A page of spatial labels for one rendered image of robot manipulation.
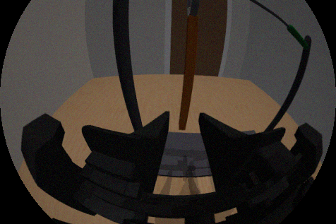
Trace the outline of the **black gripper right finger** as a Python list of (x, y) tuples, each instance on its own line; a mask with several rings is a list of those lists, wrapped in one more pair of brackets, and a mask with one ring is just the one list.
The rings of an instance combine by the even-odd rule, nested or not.
[(204, 112), (200, 112), (198, 121), (216, 191), (231, 188), (230, 181), (244, 169), (256, 151), (281, 141), (287, 131), (278, 128), (243, 134)]

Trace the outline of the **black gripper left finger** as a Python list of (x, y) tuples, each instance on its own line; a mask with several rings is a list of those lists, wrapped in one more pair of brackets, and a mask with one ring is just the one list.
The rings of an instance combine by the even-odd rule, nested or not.
[(136, 164), (145, 191), (153, 194), (169, 131), (169, 118), (170, 112), (163, 112), (131, 134), (86, 125), (82, 128), (83, 138), (91, 151)]

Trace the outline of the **orange handle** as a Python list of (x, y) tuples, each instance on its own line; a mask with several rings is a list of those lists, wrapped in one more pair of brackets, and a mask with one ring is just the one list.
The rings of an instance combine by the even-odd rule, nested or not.
[(179, 118), (179, 129), (185, 131), (188, 109), (191, 102), (191, 91), (193, 91), (194, 69), (196, 69), (197, 38), (198, 38), (198, 17), (200, 0), (187, 0), (187, 40), (185, 52), (184, 83)]

